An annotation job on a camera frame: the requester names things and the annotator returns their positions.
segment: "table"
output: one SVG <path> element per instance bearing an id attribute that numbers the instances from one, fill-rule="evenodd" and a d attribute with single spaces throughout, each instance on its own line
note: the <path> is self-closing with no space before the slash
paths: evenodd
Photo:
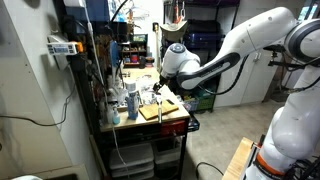
<path id="1" fill-rule="evenodd" d="M 252 141 L 247 138 L 242 138 L 224 176 L 223 180 L 239 180 L 243 168 L 249 157 Z"/>
<path id="2" fill-rule="evenodd" d="M 123 74 L 127 72 L 130 72 L 130 77 L 124 77 L 124 81 L 136 80 L 137 78 L 142 77 L 144 75 L 151 76 L 151 79 L 154 80 L 154 82 L 159 80 L 159 73 L 155 68 L 144 68 L 144 69 L 125 68 L 122 70 Z M 165 86 L 163 89 L 161 89 L 161 95 L 163 99 L 170 99 L 172 102 L 178 105 L 179 109 L 177 111 L 163 115 L 162 124 L 158 123 L 157 118 L 154 118 L 148 121 L 145 120 L 144 117 L 140 114 L 140 112 L 136 120 L 128 119 L 128 112 L 126 111 L 119 112 L 119 115 L 120 115 L 119 124 L 117 125 L 105 124 L 104 126 L 100 127 L 101 135 L 96 136 L 94 138 L 93 137 L 90 138 L 91 143 L 93 144 L 93 146 L 96 147 L 96 150 L 95 150 L 96 154 L 98 154 L 101 158 L 102 156 L 101 153 L 103 153 L 104 148 L 108 148 L 107 146 L 109 146 L 110 148 L 110 146 L 112 146 L 113 128 L 118 134 L 117 140 L 120 147 L 131 145 L 134 143 L 150 142 L 150 141 L 155 141 L 163 138 L 181 136 L 182 143 L 181 143 L 180 162 L 179 162 L 178 174 L 176 176 L 178 179 L 181 179 L 190 115 L 182 106 L 182 104 L 179 103 L 175 94 L 172 93 L 168 87 Z M 178 121 L 180 122 L 184 121 L 184 131 L 182 134 L 176 134 L 172 132 L 172 134 L 165 137 L 163 137 L 163 135 L 160 135 L 162 128 L 164 126 L 170 126 L 171 124 L 174 124 L 175 122 L 178 122 Z M 102 159 L 105 159 L 105 158 L 101 158 L 99 162 L 100 162 L 100 166 L 104 168 L 102 169 L 102 172 L 104 172 L 103 174 L 105 174 L 107 172 L 105 168 L 108 168 L 108 167 L 106 163 L 103 163 Z"/>

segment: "workbench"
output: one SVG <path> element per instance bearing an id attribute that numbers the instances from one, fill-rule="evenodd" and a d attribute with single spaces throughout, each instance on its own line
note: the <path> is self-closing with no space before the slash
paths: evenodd
<path id="1" fill-rule="evenodd" d="M 252 143 L 250 139 L 242 138 L 222 180 L 239 180 L 250 155 Z"/>
<path id="2" fill-rule="evenodd" d="M 129 77 L 124 77 L 124 82 L 127 80 L 137 80 L 143 76 L 148 76 L 154 82 L 158 81 L 159 73 L 155 68 L 144 69 L 123 69 L 122 74 L 130 72 Z M 185 110 L 181 103 L 177 100 L 166 86 L 162 90 L 162 98 L 170 99 L 179 109 L 169 114 L 162 116 L 162 123 L 158 122 L 157 118 L 146 120 L 139 112 L 136 120 L 128 119 L 128 112 L 119 112 L 120 123 L 117 125 L 105 124 L 100 127 L 100 133 L 96 133 L 90 137 L 91 144 L 100 164 L 101 172 L 104 178 L 110 178 L 110 169 L 108 167 L 110 150 L 115 148 L 113 128 L 117 136 L 117 144 L 119 147 L 135 145 L 145 142 L 153 142 L 172 137 L 181 137 L 181 153 L 178 172 L 174 176 L 175 179 L 181 179 L 183 159 L 186 149 L 188 123 L 190 119 L 189 113 Z M 180 127 L 181 131 L 176 131 L 176 127 Z"/>

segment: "floor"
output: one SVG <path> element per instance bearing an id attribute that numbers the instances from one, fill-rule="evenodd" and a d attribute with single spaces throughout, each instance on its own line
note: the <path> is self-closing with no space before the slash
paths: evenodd
<path id="1" fill-rule="evenodd" d="M 182 179 L 195 180 L 195 166 L 202 161 L 225 172 L 242 137 L 259 141 L 261 134 L 267 132 L 273 114 L 283 105 L 271 100 L 196 114 L 200 130 L 188 135 Z M 219 172 L 211 167 L 200 166 L 199 173 L 201 180 L 221 179 Z"/>

